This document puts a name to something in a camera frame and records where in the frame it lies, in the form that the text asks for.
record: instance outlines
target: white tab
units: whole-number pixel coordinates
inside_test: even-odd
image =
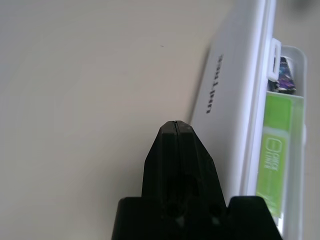
[[[272,38],[267,72],[267,78],[272,82],[276,82],[279,79],[281,46],[282,44],[279,40]]]

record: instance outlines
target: green package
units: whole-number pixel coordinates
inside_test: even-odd
[[[282,212],[291,113],[290,99],[267,96],[256,195],[264,198],[272,216],[278,218]]]

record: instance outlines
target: green label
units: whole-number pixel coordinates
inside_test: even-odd
[[[286,138],[263,135],[256,195],[265,200],[274,217],[281,215],[286,151]]]

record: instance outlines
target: black plastic object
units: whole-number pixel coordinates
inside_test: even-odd
[[[144,163],[141,197],[119,201],[113,240],[281,240],[265,201],[226,207],[214,161],[192,127],[163,125]]]

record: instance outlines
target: beige wall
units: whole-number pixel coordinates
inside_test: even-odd
[[[189,119],[210,38],[231,5],[1,1],[1,240],[110,239],[118,200],[141,193],[159,127]],[[316,239],[320,15],[281,9],[275,36],[308,57],[305,239]]]

